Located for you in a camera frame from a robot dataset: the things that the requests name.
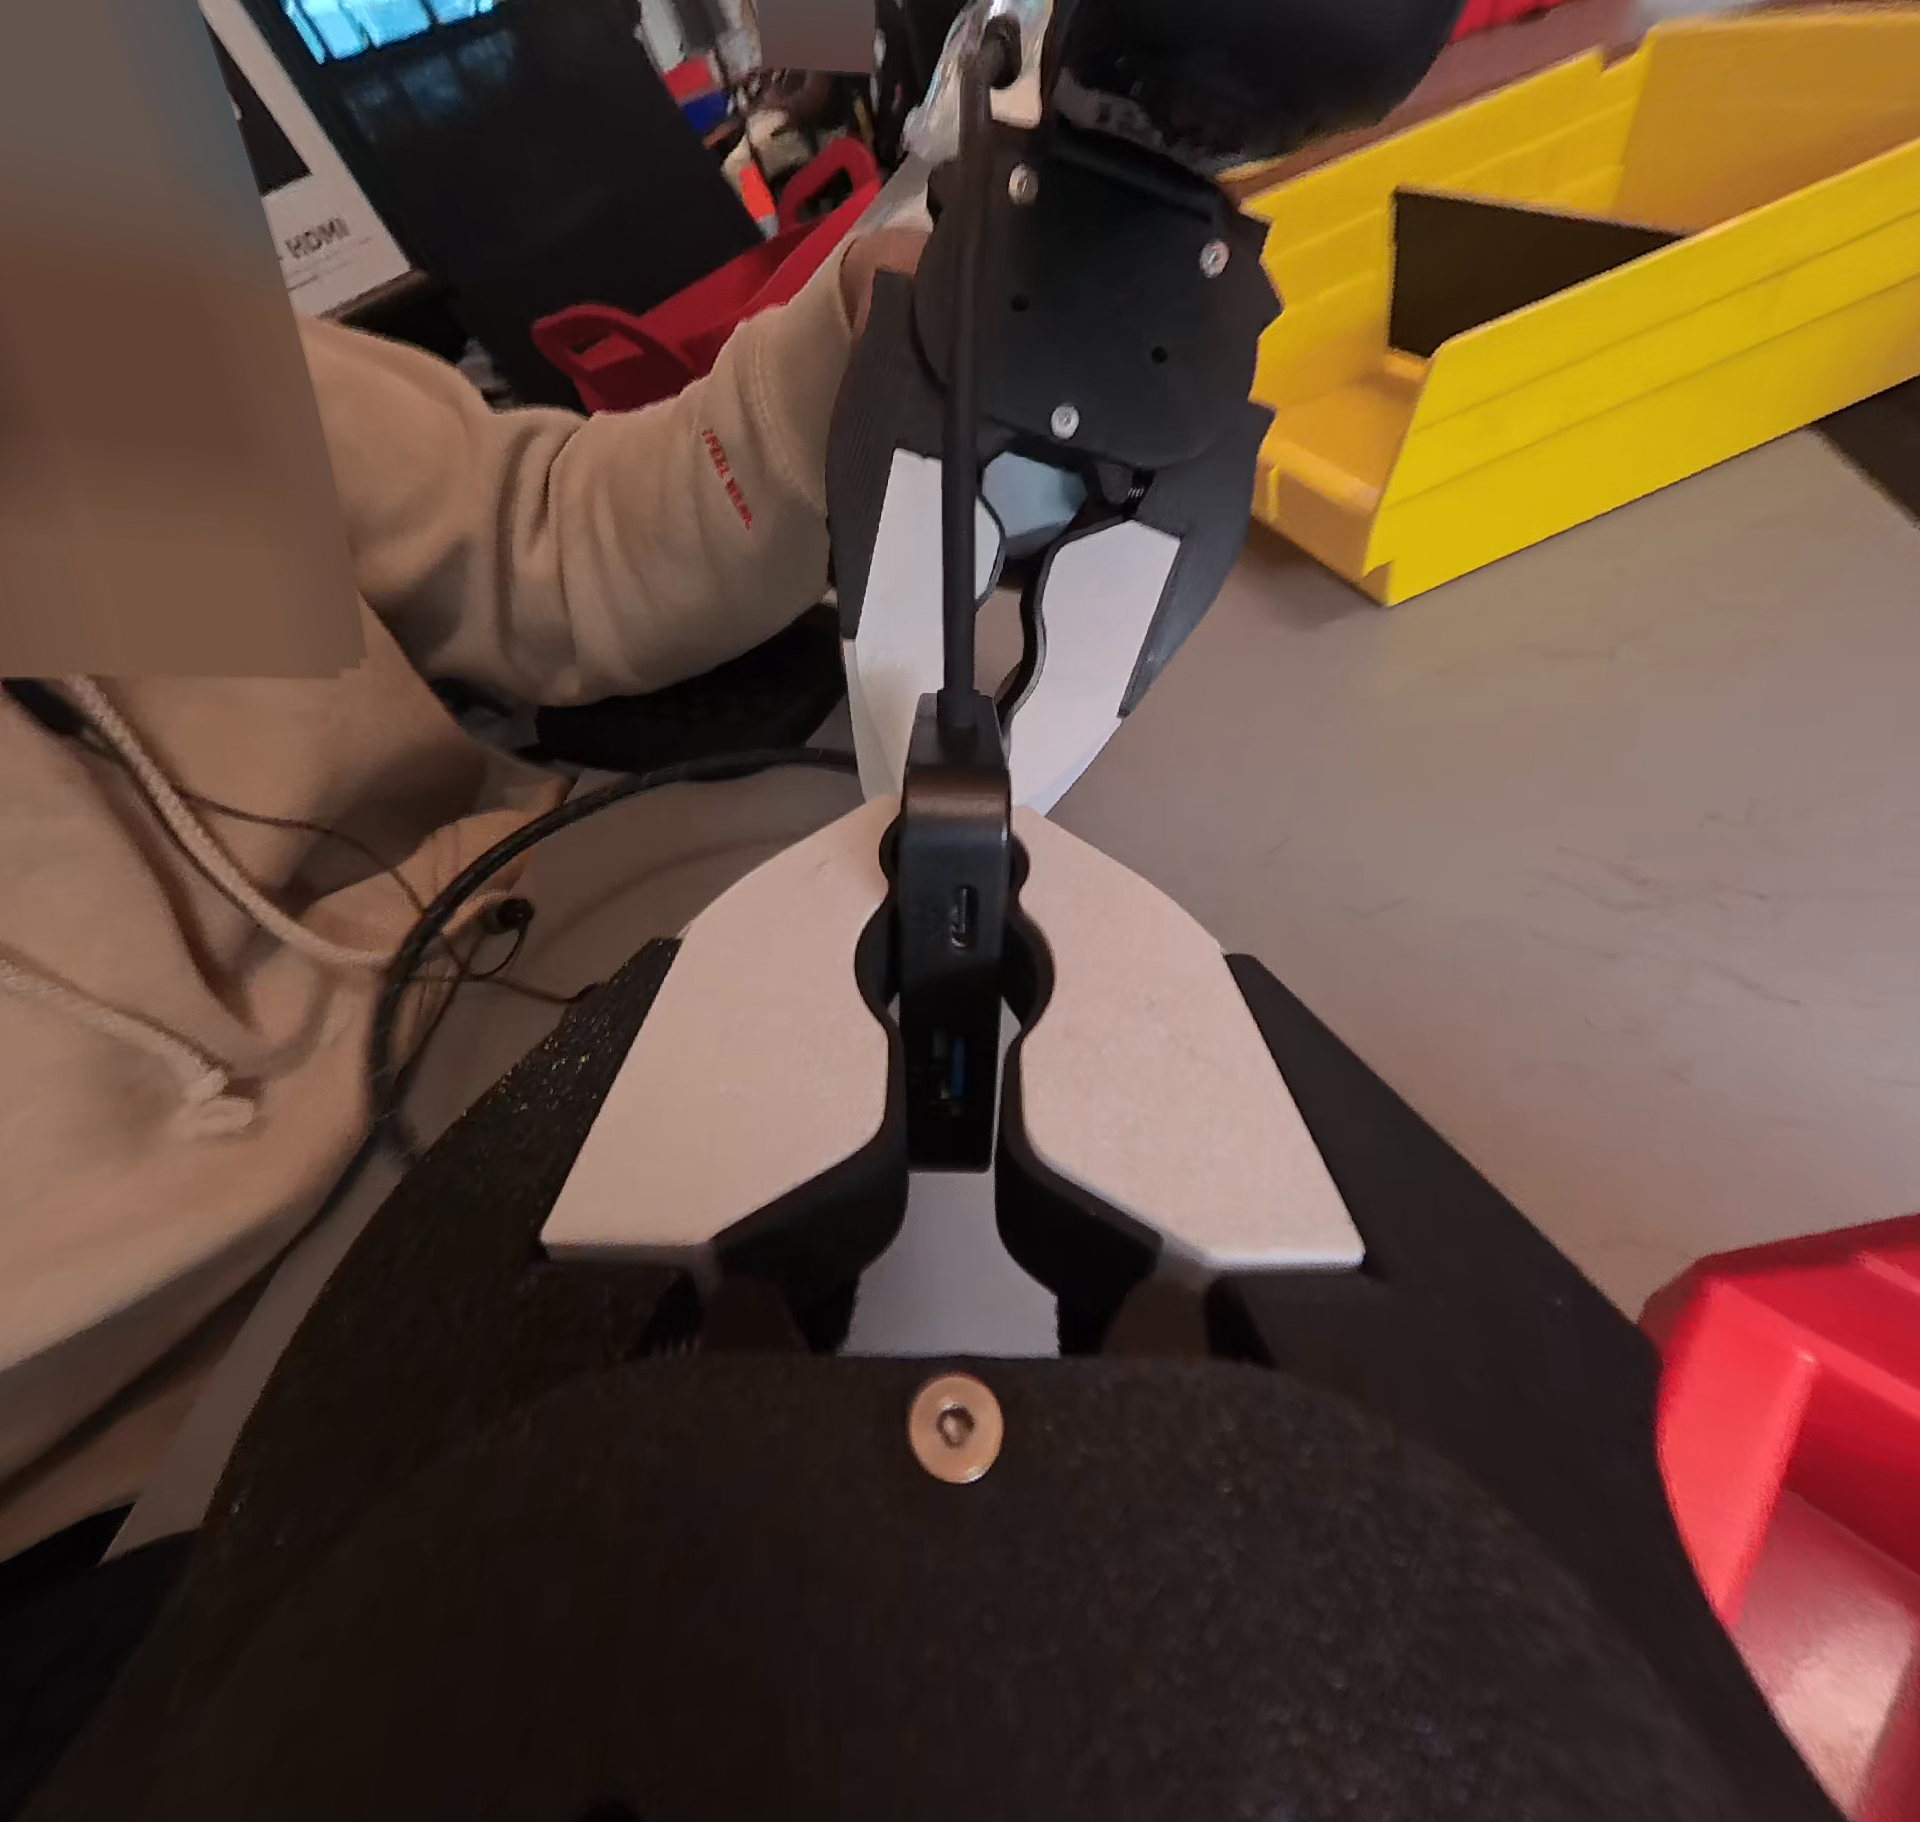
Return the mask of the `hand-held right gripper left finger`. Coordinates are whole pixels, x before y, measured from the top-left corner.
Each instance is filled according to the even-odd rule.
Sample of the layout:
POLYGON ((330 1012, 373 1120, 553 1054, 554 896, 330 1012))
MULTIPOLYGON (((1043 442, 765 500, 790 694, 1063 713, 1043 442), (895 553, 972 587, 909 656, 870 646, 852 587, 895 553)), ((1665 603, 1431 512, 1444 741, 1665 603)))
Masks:
POLYGON ((854 944, 897 808, 864 802, 683 929, 540 1230, 548 1259, 715 1262, 723 1234, 877 1140, 889 1050, 854 944))

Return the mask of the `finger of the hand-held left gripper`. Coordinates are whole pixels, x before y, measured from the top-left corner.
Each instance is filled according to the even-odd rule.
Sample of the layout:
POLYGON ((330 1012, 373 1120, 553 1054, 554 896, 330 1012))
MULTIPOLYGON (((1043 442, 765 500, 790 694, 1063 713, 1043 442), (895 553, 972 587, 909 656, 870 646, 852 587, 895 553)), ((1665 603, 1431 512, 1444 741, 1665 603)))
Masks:
POLYGON ((942 468, 895 451, 854 630, 841 642, 854 774, 865 802, 895 799, 915 720, 944 677, 942 468))
POLYGON ((1016 808, 1052 812, 1113 737, 1176 559, 1174 538, 1136 522, 1043 555, 1019 603, 1006 694, 1016 808))

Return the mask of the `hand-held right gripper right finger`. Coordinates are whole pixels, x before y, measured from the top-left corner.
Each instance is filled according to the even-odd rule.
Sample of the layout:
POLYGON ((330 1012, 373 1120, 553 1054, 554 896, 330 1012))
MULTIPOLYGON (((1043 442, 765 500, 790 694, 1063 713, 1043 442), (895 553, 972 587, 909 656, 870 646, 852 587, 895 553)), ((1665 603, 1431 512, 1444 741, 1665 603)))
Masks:
POLYGON ((1224 948, 1035 811, 1014 836, 1038 986, 1005 1067, 1005 1158, 1184 1281, 1356 1271, 1363 1237, 1224 948))

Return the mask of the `black hub adapter with cable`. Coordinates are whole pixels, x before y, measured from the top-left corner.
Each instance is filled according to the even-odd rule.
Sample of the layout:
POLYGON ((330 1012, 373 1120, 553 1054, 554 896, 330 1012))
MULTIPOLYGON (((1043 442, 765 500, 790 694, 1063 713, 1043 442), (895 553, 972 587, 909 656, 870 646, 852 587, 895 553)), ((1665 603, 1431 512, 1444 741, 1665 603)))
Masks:
POLYGON ((940 679, 915 717, 895 826, 899 1039, 915 1169, 991 1164, 1011 806, 996 708, 977 687, 977 316, 990 99, 1019 75, 1019 23, 991 16, 958 75, 958 153, 932 188, 915 330, 940 358, 940 679))

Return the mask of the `yellow plastic bin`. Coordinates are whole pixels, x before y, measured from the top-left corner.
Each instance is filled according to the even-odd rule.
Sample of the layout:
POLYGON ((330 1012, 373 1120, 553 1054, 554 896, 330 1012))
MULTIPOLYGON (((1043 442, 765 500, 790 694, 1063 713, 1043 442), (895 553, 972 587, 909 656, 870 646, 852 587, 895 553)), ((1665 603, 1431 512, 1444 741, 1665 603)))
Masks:
POLYGON ((1392 607, 1915 378, 1915 3, 1653 27, 1253 195, 1253 517, 1392 607), (1407 358, 1396 188, 1683 231, 1407 358))

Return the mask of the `red plastic bin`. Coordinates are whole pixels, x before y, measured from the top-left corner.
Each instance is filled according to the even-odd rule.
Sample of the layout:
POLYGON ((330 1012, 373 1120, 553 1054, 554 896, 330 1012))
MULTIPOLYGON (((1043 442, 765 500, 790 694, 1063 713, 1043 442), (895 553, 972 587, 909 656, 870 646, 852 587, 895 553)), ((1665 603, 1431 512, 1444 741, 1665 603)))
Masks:
POLYGON ((1666 1504, 1845 1817, 1918 1815, 1918 1220, 1692 1262, 1643 1306, 1666 1504))

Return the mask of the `black bin divider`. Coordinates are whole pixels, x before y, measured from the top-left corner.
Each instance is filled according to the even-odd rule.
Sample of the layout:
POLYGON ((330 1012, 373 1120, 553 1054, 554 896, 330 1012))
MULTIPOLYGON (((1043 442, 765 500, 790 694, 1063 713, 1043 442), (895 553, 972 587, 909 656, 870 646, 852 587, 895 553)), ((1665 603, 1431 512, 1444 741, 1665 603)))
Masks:
POLYGON ((1383 344, 1434 358, 1446 344, 1683 240, 1584 211, 1424 188, 1390 202, 1383 344))

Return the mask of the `person in beige hoodie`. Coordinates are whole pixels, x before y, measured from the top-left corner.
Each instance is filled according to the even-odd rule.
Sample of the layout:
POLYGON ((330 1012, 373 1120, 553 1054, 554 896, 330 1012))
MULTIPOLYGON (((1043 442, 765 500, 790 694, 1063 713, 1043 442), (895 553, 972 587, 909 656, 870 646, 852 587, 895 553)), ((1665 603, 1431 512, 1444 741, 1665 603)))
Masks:
POLYGON ((137 1498, 367 1122, 420 900, 556 796, 360 598, 342 674, 59 677, 3 705, 3 1559, 137 1498))

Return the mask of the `black framed marker sign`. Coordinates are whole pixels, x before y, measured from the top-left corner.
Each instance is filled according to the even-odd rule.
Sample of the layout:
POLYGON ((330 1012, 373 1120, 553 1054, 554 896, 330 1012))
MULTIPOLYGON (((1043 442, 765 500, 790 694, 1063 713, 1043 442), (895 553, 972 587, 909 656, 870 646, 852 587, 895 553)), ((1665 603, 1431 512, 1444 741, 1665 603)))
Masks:
POLYGON ((253 165, 286 295, 346 313, 414 269, 242 0, 197 0, 253 165))

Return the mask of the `black wired earphones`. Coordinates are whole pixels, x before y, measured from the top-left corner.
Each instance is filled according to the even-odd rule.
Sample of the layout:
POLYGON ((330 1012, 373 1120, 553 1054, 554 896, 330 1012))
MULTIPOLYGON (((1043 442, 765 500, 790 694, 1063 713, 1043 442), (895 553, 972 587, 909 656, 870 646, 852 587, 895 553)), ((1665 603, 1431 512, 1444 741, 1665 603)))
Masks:
MULTIPOLYGON (((126 778, 135 781, 135 771, 131 761, 108 748, 107 739, 101 732, 96 732, 83 719, 83 711, 64 701, 51 687, 28 681, 28 679, 3 679, 7 697, 12 705, 17 705, 23 713, 28 713, 33 724, 55 737, 62 737, 86 754, 107 761, 118 767, 126 778)), ((374 873, 387 875, 391 884, 401 890, 401 895, 414 905, 416 913, 424 913, 426 905, 416 896, 416 891, 402 882, 397 870, 382 863, 370 850, 358 844, 355 838, 342 836, 332 830, 324 830, 316 823, 302 821, 285 821, 285 818, 262 818, 253 812, 238 811, 213 811, 218 817, 229 821, 246 821, 256 826, 271 826, 285 830, 299 830, 308 833, 316 833, 324 840, 338 842, 345 850, 360 854, 364 859, 370 859, 374 873)), ((495 898, 487 907, 478 908, 478 927, 471 935, 448 937, 439 935, 430 938, 426 952, 422 956, 422 965, 414 971, 411 979, 426 981, 446 981, 449 990, 476 981, 482 986, 498 986, 510 995, 518 995, 540 1003, 566 1006, 572 1001, 581 1001, 597 981, 587 981, 572 990, 551 990, 538 985, 532 985, 522 978, 511 976, 517 959, 532 933, 534 918, 538 908, 524 898, 495 898)))

